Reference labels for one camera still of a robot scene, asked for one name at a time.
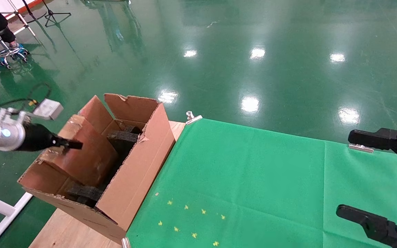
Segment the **cardboard box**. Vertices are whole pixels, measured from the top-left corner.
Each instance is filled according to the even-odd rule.
[[[143,97],[105,94],[114,115],[94,96],[59,135],[83,142],[81,150],[46,149],[18,182],[25,191],[63,210],[116,243],[121,242],[175,143],[163,104]],[[69,200],[73,184],[97,186],[118,154],[109,132],[137,126],[143,133],[94,208]]]

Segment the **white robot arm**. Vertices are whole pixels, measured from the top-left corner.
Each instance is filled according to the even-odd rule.
[[[1,151],[39,151],[51,146],[64,146],[82,149],[82,143],[61,138],[41,124],[30,122],[32,117],[54,120],[63,110],[60,103],[45,99],[33,113],[13,108],[0,109],[0,150]]]

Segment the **green tablecloth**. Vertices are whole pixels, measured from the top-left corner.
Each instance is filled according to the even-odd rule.
[[[186,126],[135,217],[133,248],[386,247],[337,217],[397,223],[397,155],[203,119]]]

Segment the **green floor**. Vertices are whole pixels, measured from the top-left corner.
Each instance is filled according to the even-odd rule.
[[[173,121],[185,121],[192,110],[342,143],[351,129],[397,129],[397,0],[133,0],[129,6],[55,0],[49,6],[72,16],[60,27],[41,27],[44,19],[31,24],[42,44],[28,31],[18,35],[32,56],[0,70],[0,103],[49,83],[51,98],[65,108],[45,123],[55,132],[105,92],[164,101]],[[0,152],[0,199],[15,204],[21,197],[16,180],[36,155]],[[28,247],[52,212],[31,201],[0,247]]]

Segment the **cable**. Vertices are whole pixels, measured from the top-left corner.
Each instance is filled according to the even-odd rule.
[[[30,90],[30,92],[27,95],[27,98],[31,98],[33,92],[36,91],[36,89],[40,88],[41,86],[46,86],[47,87],[47,94],[45,95],[44,99],[48,98],[52,92],[52,88],[47,84],[47,83],[38,83],[35,86],[32,87],[32,89]],[[42,101],[40,101],[38,104],[36,104],[36,107],[33,109],[32,113],[36,110],[36,108],[41,104]],[[27,104],[23,104],[21,106],[21,108],[19,110],[17,110],[16,112],[14,112],[12,115],[17,115],[19,114],[21,111],[23,111],[25,108],[27,107]]]
[[[30,92],[28,93],[26,98],[15,99],[15,100],[11,100],[11,101],[8,101],[8,102],[5,102],[5,103],[1,103],[0,107],[2,107],[4,105],[7,105],[9,103],[24,102],[25,101],[24,104],[22,104],[22,106],[21,106],[21,108],[19,110],[16,110],[14,113],[12,113],[12,115],[17,115],[17,114],[19,114],[22,110],[24,110],[27,107],[27,102],[26,101],[29,101],[29,102],[33,102],[33,104],[36,105],[35,108],[32,111],[32,112],[34,112],[35,109],[41,104],[42,101],[37,102],[36,100],[32,99],[31,97],[32,97],[33,92],[36,89],[38,89],[39,87],[41,87],[41,86],[46,86],[47,87],[47,94],[44,97],[44,99],[47,99],[50,96],[51,92],[52,92],[52,88],[47,83],[38,83],[37,85],[32,87],[32,89],[30,90]]]
[[[4,105],[7,105],[7,104],[9,104],[9,103],[24,102],[24,101],[33,102],[34,104],[37,104],[37,103],[38,103],[36,100],[31,99],[31,98],[20,98],[20,99],[14,99],[14,100],[11,100],[11,101],[8,101],[8,102],[1,103],[1,104],[0,104],[0,107],[2,107],[2,106],[4,106]]]

